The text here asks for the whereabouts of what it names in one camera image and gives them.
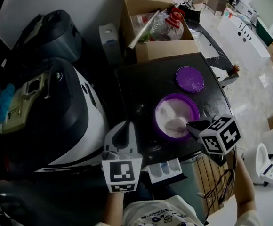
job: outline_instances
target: person's right arm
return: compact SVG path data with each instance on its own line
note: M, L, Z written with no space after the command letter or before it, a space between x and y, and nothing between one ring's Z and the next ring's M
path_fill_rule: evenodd
M228 168L233 168L233 151L226 155ZM257 210L255 204L254 184L249 176L248 171L243 163L242 158L237 155L237 165L235 169L234 192L237 201L237 218L243 213L250 210Z

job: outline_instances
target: tiled floor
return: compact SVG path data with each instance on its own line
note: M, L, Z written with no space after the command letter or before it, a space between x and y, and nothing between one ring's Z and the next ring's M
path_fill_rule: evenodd
M266 65L258 65L258 69L248 70L250 65L242 64L234 48L217 30L220 19L220 15L213 15L206 7L201 14L200 24L218 43L231 63L241 67L239 79L229 86L232 90L225 88L224 91L244 136L238 146L247 149L261 143L263 133L269 130L267 118L273 113L273 64L269 60ZM265 77L264 85L260 76Z

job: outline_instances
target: dark trousers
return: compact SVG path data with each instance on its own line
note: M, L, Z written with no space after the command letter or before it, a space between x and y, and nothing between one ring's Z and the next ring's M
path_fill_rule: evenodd
M125 206L132 202L149 201L149 200L165 200L177 195L177 193L169 185L153 186L150 189L145 187L144 183L139 183L137 190L125 193Z
M183 5L180 5L178 8L185 12L185 19L195 20L199 23L201 16L200 11L193 11L192 9L188 9L186 6Z

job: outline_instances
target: black tabletop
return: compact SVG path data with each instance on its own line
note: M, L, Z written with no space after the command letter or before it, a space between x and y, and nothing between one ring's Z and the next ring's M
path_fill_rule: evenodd
M204 78L204 88L195 94L184 92L176 82L176 72L183 66L197 69ZM228 100L201 53L166 57L142 64L129 65L117 71L127 117L135 125L138 152L143 166L188 157L201 150L193 138L170 142L153 128L153 112L166 95L180 93L197 105L200 117L231 114Z

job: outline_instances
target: blue cloth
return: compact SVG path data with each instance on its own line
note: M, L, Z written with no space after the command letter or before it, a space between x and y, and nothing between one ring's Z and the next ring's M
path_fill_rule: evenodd
M14 85L8 84L0 95L0 121L3 121L6 118L14 92Z

